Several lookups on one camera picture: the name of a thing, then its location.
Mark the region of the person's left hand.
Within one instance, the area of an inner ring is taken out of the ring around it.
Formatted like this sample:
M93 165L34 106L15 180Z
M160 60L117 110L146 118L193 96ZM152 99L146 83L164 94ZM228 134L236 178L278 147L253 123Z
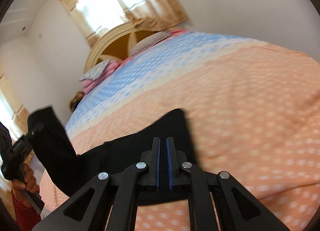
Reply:
M36 178L34 176L34 171L27 164L23 164L24 171L24 181L21 182L19 180L11 181L11 190L13 192L14 197L18 202L23 204L27 208L31 208L31 204L22 194L23 190L29 191L33 194L38 194L40 192L40 187L36 184Z

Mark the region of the red sleeve forearm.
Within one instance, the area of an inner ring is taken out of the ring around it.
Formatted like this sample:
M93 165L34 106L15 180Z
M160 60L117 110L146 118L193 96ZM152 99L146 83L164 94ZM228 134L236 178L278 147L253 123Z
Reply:
M16 197L14 191L11 191L12 202L14 205L16 222L20 230L32 231L32 229L42 220L41 216L28 202L22 197Z

